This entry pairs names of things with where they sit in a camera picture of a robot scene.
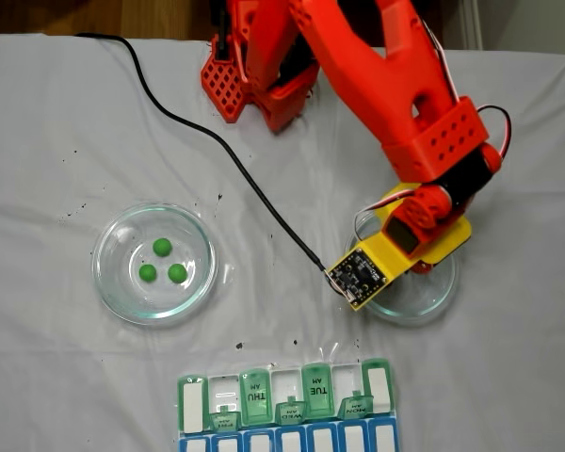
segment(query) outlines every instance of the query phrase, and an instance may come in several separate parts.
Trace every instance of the petri dish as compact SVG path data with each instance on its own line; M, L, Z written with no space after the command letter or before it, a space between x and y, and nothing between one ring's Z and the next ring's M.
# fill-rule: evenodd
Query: petri dish
M357 229L360 237L381 230L380 218L372 212L361 218ZM352 233L346 251L356 244ZM459 282L459 261L453 252L429 273L412 271L395 279L369 301L365 310L401 326L422 326L441 315L451 304Z
M156 239L166 237L171 252L153 251ZM156 268L154 281L144 281L143 265ZM174 264L186 268L186 279L168 277ZM122 212L96 241L91 270L96 290L114 314L139 325L163 325L181 320L197 309L211 291L218 272L214 244L202 221L174 205L147 202Z

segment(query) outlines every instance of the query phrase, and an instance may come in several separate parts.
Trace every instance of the robotic arm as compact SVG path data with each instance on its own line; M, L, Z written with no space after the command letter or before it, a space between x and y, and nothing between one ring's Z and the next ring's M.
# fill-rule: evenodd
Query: robotic arm
M380 141L400 180L364 209L383 227L326 271L355 310L405 271L429 271L470 237L462 214L508 146L498 152L486 143L477 109L457 95L441 46L410 0L377 4L385 56L354 34L335 0L227 0L202 68L202 86L225 121L253 103L277 132L303 108L322 66Z

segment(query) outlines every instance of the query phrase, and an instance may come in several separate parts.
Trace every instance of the circuit board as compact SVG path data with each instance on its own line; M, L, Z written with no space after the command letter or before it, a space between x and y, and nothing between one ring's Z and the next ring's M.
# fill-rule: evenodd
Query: circuit board
M330 271L330 276L346 293L352 309L359 310L387 283L385 275L366 253L356 248Z

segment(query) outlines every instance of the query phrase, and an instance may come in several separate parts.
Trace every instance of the white tablecloth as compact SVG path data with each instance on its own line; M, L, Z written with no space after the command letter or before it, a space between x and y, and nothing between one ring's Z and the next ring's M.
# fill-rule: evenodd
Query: white tablecloth
M252 106L223 122L205 43L133 44L157 98L221 133L326 265L396 183L322 74L273 136ZM565 56L448 57L514 141L468 212L456 303L404 330L346 309L217 143L149 103L122 46L0 36L0 451L173 451L184 373L372 356L395 368L405 451L565 451ZM222 261L209 303L167 330L111 314L89 271L108 221L151 200L196 210Z

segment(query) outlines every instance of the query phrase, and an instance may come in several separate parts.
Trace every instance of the green pill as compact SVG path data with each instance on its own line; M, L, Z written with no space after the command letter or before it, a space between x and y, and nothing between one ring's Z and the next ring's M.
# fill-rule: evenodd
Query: green pill
M157 278L157 269L151 264L145 264L140 268L138 275L140 275L141 280L150 283Z
M171 253L171 242L167 238L157 238L153 242L153 251L159 257L166 257Z
M174 264L168 270L168 276L173 283L179 284L186 281L186 268L182 264Z

